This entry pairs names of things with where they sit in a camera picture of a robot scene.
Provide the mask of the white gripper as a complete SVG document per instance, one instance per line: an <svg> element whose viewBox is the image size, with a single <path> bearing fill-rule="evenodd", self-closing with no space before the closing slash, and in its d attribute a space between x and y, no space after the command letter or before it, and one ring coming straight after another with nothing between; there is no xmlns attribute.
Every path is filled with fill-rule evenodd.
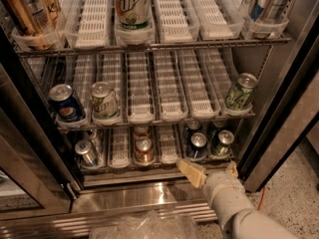
<svg viewBox="0 0 319 239"><path fill-rule="evenodd" d="M235 161L231 161L224 171L205 175L205 168L188 159L179 158L176 161L179 171L189 180L195 188L201 188L210 207L216 200L217 207L229 205L239 207L247 205L245 189L237 178L238 171Z"/></svg>

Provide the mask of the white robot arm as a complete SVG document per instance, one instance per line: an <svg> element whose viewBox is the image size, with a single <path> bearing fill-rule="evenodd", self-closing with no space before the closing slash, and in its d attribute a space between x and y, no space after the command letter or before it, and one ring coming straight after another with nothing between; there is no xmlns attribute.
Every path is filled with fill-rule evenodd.
<svg viewBox="0 0 319 239"><path fill-rule="evenodd" d="M284 226L258 211L245 193L232 161L223 171L205 174L202 165L178 158L176 166L217 216L224 239L298 239Z"/></svg>

